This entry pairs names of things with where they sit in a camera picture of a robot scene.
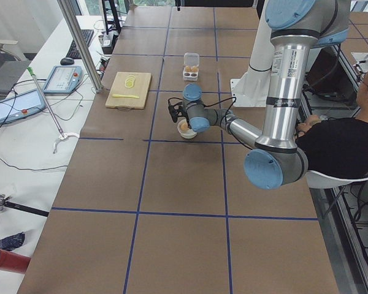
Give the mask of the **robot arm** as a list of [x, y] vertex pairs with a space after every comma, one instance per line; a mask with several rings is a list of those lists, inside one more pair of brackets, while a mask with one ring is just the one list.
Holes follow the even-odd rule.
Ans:
[[187, 85], [176, 104], [169, 104], [173, 121], [184, 117], [189, 127], [204, 132], [219, 126], [250, 146], [244, 161], [249, 181], [261, 189], [276, 189], [301, 179], [308, 161], [294, 141], [305, 69], [312, 48], [342, 43], [348, 34], [349, 1], [266, 1], [261, 22], [273, 50], [262, 129], [236, 117], [228, 109], [204, 104], [197, 85]]

